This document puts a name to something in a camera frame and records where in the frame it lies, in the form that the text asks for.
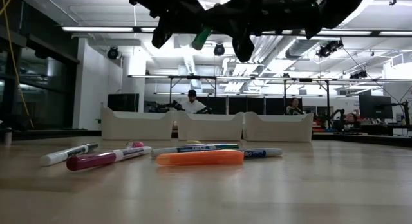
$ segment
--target computer monitor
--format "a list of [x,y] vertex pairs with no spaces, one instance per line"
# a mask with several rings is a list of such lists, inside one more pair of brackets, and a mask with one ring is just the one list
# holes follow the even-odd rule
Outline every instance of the computer monitor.
[[364,118],[392,119],[391,104],[391,97],[359,95],[360,115]]

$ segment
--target spotlight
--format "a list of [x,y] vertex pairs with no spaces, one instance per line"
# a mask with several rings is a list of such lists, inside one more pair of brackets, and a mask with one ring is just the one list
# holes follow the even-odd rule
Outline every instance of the spotlight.
[[215,56],[222,56],[223,54],[225,54],[225,47],[223,47],[222,43],[217,43],[216,47],[214,47],[214,51],[213,51]]
[[366,77],[368,77],[368,73],[366,73],[366,70],[362,70],[359,73],[350,75],[349,79],[365,79]]
[[108,58],[111,60],[116,60],[119,59],[120,54],[117,50],[117,46],[112,46],[110,47],[110,50],[108,51]]
[[316,52],[316,55],[318,57],[329,57],[331,54],[335,53],[337,49],[343,47],[343,42],[342,40],[339,41],[330,41],[328,44],[321,46],[321,49],[319,49],[318,52]]

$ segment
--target marker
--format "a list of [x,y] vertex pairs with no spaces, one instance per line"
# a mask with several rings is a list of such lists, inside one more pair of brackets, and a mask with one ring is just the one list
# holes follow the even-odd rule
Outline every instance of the marker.
[[72,156],[89,153],[97,147],[98,145],[96,143],[91,143],[72,147],[71,149],[66,149],[55,153],[50,153],[40,158],[40,165],[42,167],[51,166],[53,164],[63,162]]
[[275,157],[282,155],[282,149],[234,149],[236,151],[241,151],[245,155],[245,158],[264,158],[264,157]]
[[216,148],[221,149],[237,149],[239,148],[238,144],[186,144],[185,147],[192,147],[192,146],[209,146],[214,145]]
[[239,148],[237,144],[193,144],[193,145],[186,145],[185,147],[169,147],[164,149],[154,149],[151,152],[152,158],[156,158],[160,154],[164,153],[186,153],[186,152],[193,152],[193,151],[204,151],[204,150],[220,150],[220,149],[233,149]]
[[78,171],[91,167],[98,167],[119,162],[121,160],[134,158],[136,156],[142,156],[149,154],[150,151],[152,151],[151,147],[136,147],[130,149],[114,150],[111,152],[96,154],[92,156],[76,156],[70,158],[67,161],[66,166],[71,171]]
[[234,165],[243,163],[243,153],[234,150],[165,153],[156,158],[162,166]]

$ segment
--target marker label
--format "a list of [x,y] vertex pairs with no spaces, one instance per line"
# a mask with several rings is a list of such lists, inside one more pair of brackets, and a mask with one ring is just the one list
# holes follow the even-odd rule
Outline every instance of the marker label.
[[81,149],[76,149],[73,151],[70,151],[67,153],[67,158],[73,157],[73,156],[78,156],[84,153],[87,153],[89,151],[89,148],[85,145]]
[[185,153],[191,151],[202,151],[211,149],[212,146],[192,146],[192,147],[178,147],[178,153]]
[[132,149],[124,149],[123,150],[123,160],[138,156],[139,153],[143,153],[143,148],[132,148]]
[[245,151],[245,158],[258,158],[258,157],[265,157],[266,151]]

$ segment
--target table surface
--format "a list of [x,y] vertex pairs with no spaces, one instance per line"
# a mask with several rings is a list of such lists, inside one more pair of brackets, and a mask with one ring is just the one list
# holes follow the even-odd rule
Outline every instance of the table surface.
[[[259,143],[283,157],[235,166],[159,167],[143,156],[71,172],[39,167],[50,152],[99,137],[14,142],[0,149],[0,223],[411,223],[412,151],[313,141]],[[147,142],[154,148],[177,140]]]

